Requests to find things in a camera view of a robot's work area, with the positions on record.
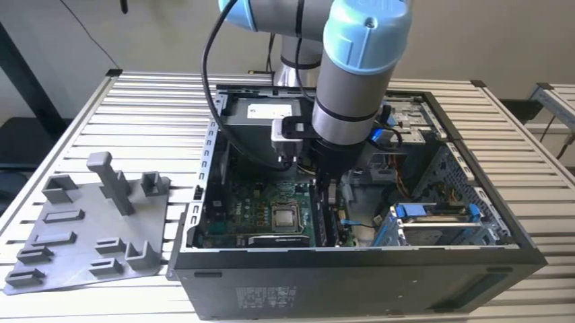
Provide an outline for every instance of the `wire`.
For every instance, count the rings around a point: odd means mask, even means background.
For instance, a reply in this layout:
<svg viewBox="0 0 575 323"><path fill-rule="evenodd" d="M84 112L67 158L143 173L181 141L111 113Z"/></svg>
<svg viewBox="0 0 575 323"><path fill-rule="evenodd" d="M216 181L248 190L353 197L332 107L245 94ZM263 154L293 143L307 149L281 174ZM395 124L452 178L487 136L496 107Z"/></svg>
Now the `wire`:
<svg viewBox="0 0 575 323"><path fill-rule="evenodd" d="M397 149L401 147L401 145L403 145L403 137L401 137L401 133L397 131L397 130L395 130L393 129L393 127L391 127L388 124L381 124L379 121L375 121L375 124L376 125L379 125L383 129L385 129L385 130L388 130L388 131L392 131L393 132L393 135L396 136L396 138L397 138L397 146L396 146L396 148L388 148L388 147L384 147L383 145L380 145L379 143L376 143L373 140L371 140L371 139L368 139L367 140L367 142L376 148L376 149L379 149L379 150L381 150L381 151L387 151L387 152L393 152L393 151L397 151Z"/></svg>
<svg viewBox="0 0 575 323"><path fill-rule="evenodd" d="M566 153L566 150L567 150L567 146L568 146L567 144L563 145L559 151L559 155L555 158L560 159L563 157L563 154Z"/></svg>
<svg viewBox="0 0 575 323"><path fill-rule="evenodd" d="M219 30L221 28L221 24L224 23L227 14L229 13L229 10L232 9L235 3L237 0L229 0L227 3L224 9L221 10L220 16L217 18L216 24L213 25L213 29L209 33L208 42L205 43L204 47L204 53L201 57L201 83L204 87L204 95L205 95L205 101L208 102L208 108L212 114L212 118L217 123L219 130L221 131L221 134L224 135L225 139L229 141L232 146L237 149L237 152L245 156L245 158L253 162L255 164L260 165L268 170L272 170L275 172L284 172L291 168L291 163L285 163L284 167L271 166L268 165L256 155L253 155L244 147L241 142L233 137L233 134L229 132L229 129L227 128L227 125L221 122L221 119L219 117L217 108L213 103L213 98L211 95L211 89L209 89L209 81L208 81L208 57L209 57L209 51L212 48L213 41L216 39Z"/></svg>
<svg viewBox="0 0 575 323"><path fill-rule="evenodd" d="M297 168L308 175L315 176L315 172L309 169L307 169L304 166L301 166L300 164L297 164Z"/></svg>
<svg viewBox="0 0 575 323"><path fill-rule="evenodd" d="M547 135L548 128L551 127L551 124L553 123L553 121L555 121L555 116L552 116L551 120L548 121L548 124L547 124L545 130L543 131L543 134L541 134L540 139L539 139L539 142L540 142L540 143L543 142L543 138L544 138L544 137L545 137L545 135Z"/></svg>
<svg viewBox="0 0 575 323"><path fill-rule="evenodd" d="M99 47L99 49L103 51L103 53L107 55L107 57L109 58L109 60L112 61L112 63L115 64L115 67L119 69L120 66L117 65L115 59L112 58L112 56L109 56L108 52L105 51L105 49L101 47L101 45L96 42L96 39L93 39L87 27L84 26L84 24L80 21L79 16L76 16L76 14L73 13L71 7L68 7L68 4L64 2L64 0L60 0L61 4L64 5L65 9L68 9L69 13L72 14L73 18L76 19L76 21L79 22L81 29L84 29L89 39L92 40L92 42L96 44L96 46Z"/></svg>
<svg viewBox="0 0 575 323"><path fill-rule="evenodd" d="M360 223L357 221L352 221L352 220L347 220L347 219L340 219L340 223L343 225L356 225L359 227L368 227L371 229L375 229L375 227L372 225L367 225L367 224L363 224L363 223Z"/></svg>
<svg viewBox="0 0 575 323"><path fill-rule="evenodd" d="M276 42L276 34L269 33L268 41L268 59L265 60L265 72L273 74L273 67L271 66L271 52L273 50L273 43Z"/></svg>
<svg viewBox="0 0 575 323"><path fill-rule="evenodd" d="M455 197L455 189L451 188L451 197L449 197L451 202L457 202L457 198Z"/></svg>
<svg viewBox="0 0 575 323"><path fill-rule="evenodd" d="M389 125L387 125L387 124L384 124L384 129L387 129L387 130L389 130L389 131L392 131L393 133L395 133L395 136L397 137L397 147L396 148L400 148L401 147L401 145L403 145L403 137L401 137L401 134L400 134L400 132L397 131L397 130L395 130Z"/></svg>
<svg viewBox="0 0 575 323"><path fill-rule="evenodd" d="M391 160L392 160L392 165L395 168L395 185L397 186L397 191L405 199L411 200L411 195L407 193L405 185L403 185L403 179L401 179L401 174L400 174L399 165L397 165L397 159L396 159L395 155L391 156Z"/></svg>
<svg viewBox="0 0 575 323"><path fill-rule="evenodd" d="M299 75L299 51L301 50L301 41L303 41L303 38L299 38L297 39L297 47L296 47L296 81L297 81L299 89L301 91L301 94L303 94L305 100L308 100L309 102L315 102L315 100L307 94L304 85L301 84L301 76Z"/></svg>

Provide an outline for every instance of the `metal rail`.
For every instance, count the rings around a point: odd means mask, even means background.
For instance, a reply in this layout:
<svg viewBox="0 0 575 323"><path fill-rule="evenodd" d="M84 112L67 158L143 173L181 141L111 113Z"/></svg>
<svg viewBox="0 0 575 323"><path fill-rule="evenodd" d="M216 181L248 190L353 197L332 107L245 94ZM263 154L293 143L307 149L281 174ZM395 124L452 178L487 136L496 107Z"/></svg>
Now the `metal rail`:
<svg viewBox="0 0 575 323"><path fill-rule="evenodd" d="M215 75L211 83L265 85L268 76ZM396 79L391 89L429 91L464 137L503 199L549 265L467 315L348 318L307 322L572 322L575 321L575 179L485 88L468 81ZM15 263L44 197L49 174L93 182L85 168L93 151L109 151L112 166L132 179L157 170L172 179L164 259L169 258L180 213L193 196L209 112L197 75L124 72L101 83L13 204L0 217L0 277ZM195 322L177 282L159 276L83 289L8 297L0 318L19 322Z"/></svg>

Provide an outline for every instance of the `black cable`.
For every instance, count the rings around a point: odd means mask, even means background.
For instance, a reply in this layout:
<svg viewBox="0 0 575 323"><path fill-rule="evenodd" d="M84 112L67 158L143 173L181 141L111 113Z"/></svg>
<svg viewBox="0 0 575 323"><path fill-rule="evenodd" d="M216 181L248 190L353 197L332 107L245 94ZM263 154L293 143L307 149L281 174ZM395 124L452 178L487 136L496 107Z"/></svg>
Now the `black cable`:
<svg viewBox="0 0 575 323"><path fill-rule="evenodd" d="M219 130L221 131L221 134L224 135L225 139L229 141L232 146L237 149L237 152L245 156L245 158L255 164L260 165L268 170L273 170L276 172L284 172L291 168L291 163L285 163L284 167L277 167L268 165L256 155L253 155L244 147L241 142L233 137L233 134L229 132L229 129L227 128L227 125L221 122L221 119L219 117L217 108L213 103L213 98L211 95L211 89L209 89L209 81L208 81L208 57L209 57L209 50L213 45L213 41L216 39L219 30L221 28L221 24L224 23L227 14L229 13L229 10L232 9L235 3L237 0L229 0L227 3L224 9L221 10L220 16L217 18L216 24L213 25L213 29L209 33L208 42L205 43L204 47L204 53L201 56L201 83L204 87L204 95L205 95L205 101L208 102L208 108L212 114L213 121L217 123Z"/></svg>
<svg viewBox="0 0 575 323"><path fill-rule="evenodd" d="M301 91L301 95L304 99L309 102L315 102L312 97L307 94L304 89L304 85L301 83L301 76L299 75L299 53L301 51L301 42L304 41L301 37L301 22L304 20L304 6L305 0L297 0L297 12L296 12L296 37L297 37L297 47L296 47L296 81L299 85L299 90Z"/></svg>
<svg viewBox="0 0 575 323"><path fill-rule="evenodd" d="M115 59L112 58L112 56L109 56L108 52L105 51L105 49L101 47L101 45L96 42L96 39L93 39L87 27L84 26L84 24L81 23L79 16L76 16L76 14L73 13L71 7L68 7L68 4L64 2L64 0L60 0L61 4L64 5L65 9L68 9L69 13L72 14L73 18L76 19L76 21L79 22L81 29L84 29L89 39L93 41L93 43L96 44L96 46L99 47L99 49L104 52L104 54L107 55L107 57L109 58L109 60L112 61L112 63L115 64L115 67L119 69L120 66L117 65Z"/></svg>
<svg viewBox="0 0 575 323"><path fill-rule="evenodd" d="M392 131L395 133L395 136L397 137L397 148L403 145L403 137L397 130L395 130L389 125L384 124L384 129Z"/></svg>
<svg viewBox="0 0 575 323"><path fill-rule="evenodd" d="M315 102L315 100L312 99L312 97L307 94L305 88L301 84L301 76L299 75L299 51L301 49L301 41L303 38L297 39L297 47L296 47L296 81L299 84L299 89L301 91L301 94L305 98L305 100L308 100L309 102Z"/></svg>
<svg viewBox="0 0 575 323"><path fill-rule="evenodd" d="M567 144L563 145L559 151L559 155L555 158L560 159L563 157L563 154L566 153L566 150L567 150L567 146L568 146Z"/></svg>
<svg viewBox="0 0 575 323"><path fill-rule="evenodd" d="M373 140L371 140L371 138L367 138L367 143L373 146L377 150L385 151L388 153L396 152L399 150L399 148L403 145L403 137L401 134L397 130L395 130L389 125L383 124L381 125L383 129L389 130L393 132L395 136L397 137L397 146L395 148L391 147L384 147L380 143L375 142Z"/></svg>
<svg viewBox="0 0 575 323"><path fill-rule="evenodd" d="M265 72L273 74L273 67L271 66L271 52L273 50L273 43L276 41L276 34L269 33L268 41L268 59L265 60Z"/></svg>
<svg viewBox="0 0 575 323"><path fill-rule="evenodd" d="M540 142L540 143L543 142L543 138L544 138L544 137L545 137L545 135L547 135L548 128L551 127L551 124L553 123L553 121L555 121L555 116L553 116L553 117L551 118L551 120L548 121L548 124L547 124L545 130L543 131L543 134L541 134L540 139L539 139L539 142Z"/></svg>

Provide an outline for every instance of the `white wall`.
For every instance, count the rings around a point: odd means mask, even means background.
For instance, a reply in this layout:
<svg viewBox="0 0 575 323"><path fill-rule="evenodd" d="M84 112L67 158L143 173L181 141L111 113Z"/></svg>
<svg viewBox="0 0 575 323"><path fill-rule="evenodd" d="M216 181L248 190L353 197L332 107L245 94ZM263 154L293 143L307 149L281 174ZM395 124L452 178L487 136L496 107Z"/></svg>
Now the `white wall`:
<svg viewBox="0 0 575 323"><path fill-rule="evenodd" d="M67 3L121 68L199 71L216 0L131 0L128 15L117 0ZM395 76L481 79L507 98L523 98L536 81L575 83L574 11L567 0L415 1ZM113 65L59 0L0 0L0 20L59 111L73 116ZM265 47L267 35L225 25L211 71L263 69ZM12 92L0 79L0 96Z"/></svg>

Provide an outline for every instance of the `light blue robot joint cap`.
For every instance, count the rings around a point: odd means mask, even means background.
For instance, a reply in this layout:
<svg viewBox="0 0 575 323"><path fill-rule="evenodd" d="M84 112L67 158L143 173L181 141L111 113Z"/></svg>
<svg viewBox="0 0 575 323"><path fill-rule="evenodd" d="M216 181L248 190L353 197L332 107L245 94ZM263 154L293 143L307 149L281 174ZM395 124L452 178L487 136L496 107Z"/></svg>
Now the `light blue robot joint cap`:
<svg viewBox="0 0 575 323"><path fill-rule="evenodd" d="M379 74L403 55L409 27L401 0L335 0L323 30L325 53L347 72Z"/></svg>
<svg viewBox="0 0 575 323"><path fill-rule="evenodd" d="M219 9L224 10L229 0L219 0ZM256 32L257 29L253 24L252 7L249 6L249 0L237 0L229 13L227 14L225 21L241 27L245 30Z"/></svg>

